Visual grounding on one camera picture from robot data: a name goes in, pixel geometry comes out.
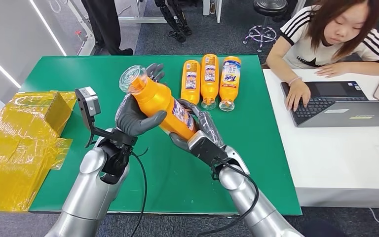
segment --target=black and white t-shirt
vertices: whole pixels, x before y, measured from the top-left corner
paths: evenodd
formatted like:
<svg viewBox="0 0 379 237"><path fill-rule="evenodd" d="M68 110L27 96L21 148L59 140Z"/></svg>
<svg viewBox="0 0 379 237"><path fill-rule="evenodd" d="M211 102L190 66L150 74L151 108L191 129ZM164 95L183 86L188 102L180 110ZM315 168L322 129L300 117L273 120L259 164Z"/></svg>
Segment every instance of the black and white t-shirt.
<svg viewBox="0 0 379 237"><path fill-rule="evenodd" d="M281 28L281 36L290 44L291 49L284 56L284 60L293 69L314 69L336 61L332 59L342 44L325 46L321 42L318 49L311 48L311 39L307 37L307 27L313 18L313 9L318 6L309 6L299 11L290 21ZM372 29L362 43L354 49L363 61L379 62L379 33Z"/></svg>

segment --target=green tabletop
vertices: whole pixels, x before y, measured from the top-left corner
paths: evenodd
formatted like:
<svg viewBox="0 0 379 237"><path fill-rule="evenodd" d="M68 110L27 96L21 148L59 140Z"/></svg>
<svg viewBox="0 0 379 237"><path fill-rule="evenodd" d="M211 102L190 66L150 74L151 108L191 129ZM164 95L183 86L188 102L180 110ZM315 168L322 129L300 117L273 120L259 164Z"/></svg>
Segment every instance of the green tabletop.
<svg viewBox="0 0 379 237"><path fill-rule="evenodd" d="M24 82L21 91L73 91L90 86L98 95L101 114L96 126L114 126L114 116L124 93L118 79L128 67L163 63L172 95L179 98L182 67L196 56L89 56L43 57ZM257 55L240 55L239 95L232 112L216 108L213 119L225 143L244 159L258 187L275 207L286 215L301 214L293 180L275 121L264 76ZM220 56L220 65L224 56ZM89 149L84 146L89 132L78 106L62 134L73 143L60 170L51 170L41 186L30 211L61 210L76 179L79 165ZM155 128L139 137L135 153L149 151L142 158L148 177L146 212L229 214L236 213L230 195L202 161L175 147L169 137ZM130 158L130 173L121 186L110 211L139 212L144 181L138 162Z"/></svg>

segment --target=black trousers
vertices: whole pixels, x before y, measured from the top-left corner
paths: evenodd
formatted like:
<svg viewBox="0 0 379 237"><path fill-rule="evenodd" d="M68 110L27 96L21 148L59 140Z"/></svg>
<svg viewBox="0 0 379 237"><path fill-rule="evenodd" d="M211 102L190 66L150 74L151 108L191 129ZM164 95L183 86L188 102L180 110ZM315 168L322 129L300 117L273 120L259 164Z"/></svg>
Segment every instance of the black trousers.
<svg viewBox="0 0 379 237"><path fill-rule="evenodd" d="M120 55L120 24L114 0L82 0L89 15L95 40L105 44L111 55Z"/></svg>

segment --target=orange bottle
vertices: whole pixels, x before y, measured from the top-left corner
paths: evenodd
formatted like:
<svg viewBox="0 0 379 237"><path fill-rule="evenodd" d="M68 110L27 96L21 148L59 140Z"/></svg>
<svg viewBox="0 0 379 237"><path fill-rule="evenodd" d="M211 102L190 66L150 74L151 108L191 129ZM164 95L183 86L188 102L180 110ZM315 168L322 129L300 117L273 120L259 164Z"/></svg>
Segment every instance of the orange bottle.
<svg viewBox="0 0 379 237"><path fill-rule="evenodd" d="M206 54L201 62L201 106L212 110L217 106L216 97L219 94L219 59L214 54Z"/></svg>
<svg viewBox="0 0 379 237"><path fill-rule="evenodd" d="M237 57L226 57L223 62L222 79L220 80L220 98L222 101L219 107L223 111L234 109L234 100L239 90L240 79L240 59Z"/></svg>
<svg viewBox="0 0 379 237"><path fill-rule="evenodd" d="M174 132L182 138L189 139L197 131L194 118L172 97L171 90L148 78L142 66L128 68L120 77L120 89L131 93L137 100L140 109L148 117L160 110L167 116L160 128L167 134Z"/></svg>
<svg viewBox="0 0 379 237"><path fill-rule="evenodd" d="M200 101L200 63L188 60L182 68L181 99L194 104Z"/></svg>

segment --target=woman's hand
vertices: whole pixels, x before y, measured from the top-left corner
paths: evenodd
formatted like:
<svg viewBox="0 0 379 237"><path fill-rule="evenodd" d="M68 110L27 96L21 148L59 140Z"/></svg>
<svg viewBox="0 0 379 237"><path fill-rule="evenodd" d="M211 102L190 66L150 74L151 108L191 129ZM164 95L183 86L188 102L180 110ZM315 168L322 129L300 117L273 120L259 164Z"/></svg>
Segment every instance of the woman's hand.
<svg viewBox="0 0 379 237"><path fill-rule="evenodd" d="M290 110L293 108L293 111L296 111L301 98L303 99L304 107L307 107L308 101L310 100L310 89L303 81L295 80L291 83L290 91L285 101L287 109Z"/></svg>
<svg viewBox="0 0 379 237"><path fill-rule="evenodd" d="M318 76L326 76L326 78L332 78L345 73L350 73L349 68L350 65L348 65L348 63L334 63L320 67L315 74Z"/></svg>

